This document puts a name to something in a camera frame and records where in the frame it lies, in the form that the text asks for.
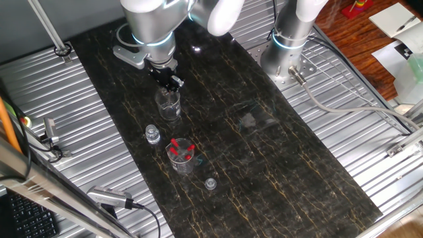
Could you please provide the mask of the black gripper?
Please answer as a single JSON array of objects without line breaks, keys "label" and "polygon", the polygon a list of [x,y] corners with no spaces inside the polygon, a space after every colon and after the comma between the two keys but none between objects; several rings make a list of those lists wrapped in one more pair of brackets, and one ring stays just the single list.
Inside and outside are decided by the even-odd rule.
[{"label": "black gripper", "polygon": [[167,91],[179,91],[184,86],[184,81],[175,75],[175,72],[169,68],[157,69],[153,66],[148,68],[149,74],[158,82],[159,86]]}]

